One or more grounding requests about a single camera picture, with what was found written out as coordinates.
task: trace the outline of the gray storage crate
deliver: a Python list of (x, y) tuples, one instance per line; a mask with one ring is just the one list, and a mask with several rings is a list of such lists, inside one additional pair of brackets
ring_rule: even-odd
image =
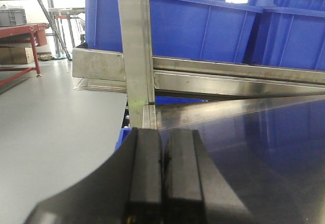
[(24, 9), (0, 10), (0, 27), (26, 24)]

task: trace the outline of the stainless steel frame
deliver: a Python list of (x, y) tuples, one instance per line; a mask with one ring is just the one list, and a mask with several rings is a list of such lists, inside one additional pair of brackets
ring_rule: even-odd
[(123, 54), (75, 48), (76, 89), (127, 92), (132, 126), (156, 127), (155, 92), (251, 99), (325, 94), (325, 73), (152, 57), (149, 0), (119, 0)]
[(118, 1), (130, 123), (141, 127), (143, 106), (154, 104), (149, 0)]
[[(74, 49), (73, 76), (88, 79), (78, 89), (126, 92), (123, 67), (120, 52)], [(152, 72), (155, 92), (179, 97), (224, 100), (325, 94), (325, 73), (319, 71), (153, 57)]]

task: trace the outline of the gray epoxy floor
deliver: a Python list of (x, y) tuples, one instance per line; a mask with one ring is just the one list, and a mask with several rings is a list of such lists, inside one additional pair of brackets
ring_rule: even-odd
[(113, 152), (126, 95), (73, 90), (72, 64), (41, 62), (42, 78), (0, 94), (0, 223), (76, 183)]

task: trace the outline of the metal frame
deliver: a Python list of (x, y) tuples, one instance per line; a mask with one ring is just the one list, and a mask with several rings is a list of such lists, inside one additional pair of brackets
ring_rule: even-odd
[[(81, 48), (75, 48), (73, 53), (73, 76), (87, 79), (77, 89), (126, 93), (123, 53)], [(325, 73), (310, 70), (153, 57), (152, 77), (156, 93), (186, 98), (224, 100), (325, 94)]]
[(154, 104), (149, 0), (119, 0), (118, 6), (130, 123), (141, 127), (143, 106)]
[(124, 53), (75, 48), (73, 76), (84, 78), (76, 89), (127, 92), (131, 126), (156, 125), (154, 92), (212, 100), (325, 94), (324, 72), (152, 58), (149, 1), (118, 2)]
[(0, 39), (21, 35), (21, 34), (29, 34), (29, 41), (31, 43), (32, 53), (34, 56), (34, 62), (35, 67), (34, 68), (1, 68), (0, 72), (11, 72), (11, 71), (20, 71), (19, 73), (4, 79), (0, 80), (0, 86), (5, 85), (11, 81), (13, 81), (16, 78), (19, 78), (23, 76), (26, 73), (29, 73), (30, 71), (36, 70), (37, 77), (41, 77), (41, 69), (39, 65), (39, 61), (37, 58), (37, 52), (36, 52), (36, 43), (35, 43), (35, 32), (48, 29), (49, 26), (45, 23), (39, 23), (39, 24), (26, 24), (26, 25), (20, 25), (20, 26), (14, 26), (14, 27), (2, 27), (0, 28)]
[[(0, 1), (24, 1), (24, 0), (0, 0)], [(61, 37), (59, 31), (57, 30), (57, 27), (55, 25), (55, 22), (51, 18), (51, 15), (48, 13), (48, 11), (46, 10), (46, 8), (44, 7), (42, 0), (37, 0), (37, 2), (39, 3), (39, 5), (40, 5), (40, 7), (41, 7), (41, 9), (42, 9), (42, 11), (43, 11), (46, 19), (48, 20), (48, 22), (50, 24), (50, 27), (53, 30), (54, 35), (58, 38), (58, 40), (59, 40), (59, 42), (60, 42), (60, 44), (61, 44), (61, 46), (62, 46), (62, 48), (63, 48), (63, 50), (64, 50), (64, 52), (66, 54), (66, 56), (67, 56), (67, 59), (68, 60), (72, 60), (71, 57), (70, 57), (70, 54), (68, 53), (67, 48), (64, 46), (64, 42), (62, 40), (62, 37)]]

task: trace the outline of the red metal table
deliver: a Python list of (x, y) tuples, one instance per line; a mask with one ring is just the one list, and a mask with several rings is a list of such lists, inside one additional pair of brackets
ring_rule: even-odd
[[(29, 43), (31, 43), (31, 48), (34, 56), (35, 67), (33, 68), (0, 68), (0, 72), (7, 71), (20, 71), (19, 73), (5, 79), (0, 80), (0, 86), (5, 85), (6, 83), (11, 82), (12, 80), (23, 76), (24, 74), (36, 70), (37, 77), (41, 77), (41, 70), (39, 61), (37, 59), (36, 47), (46, 45), (46, 36), (45, 30), (49, 28), (49, 25), (46, 23), (33, 23), (33, 24), (25, 24), (20, 26), (11, 26), (11, 27), (0, 27), (0, 41), (3, 38), (29, 34)], [(26, 40), (15, 40), (15, 42), (11, 43), (25, 43)]]

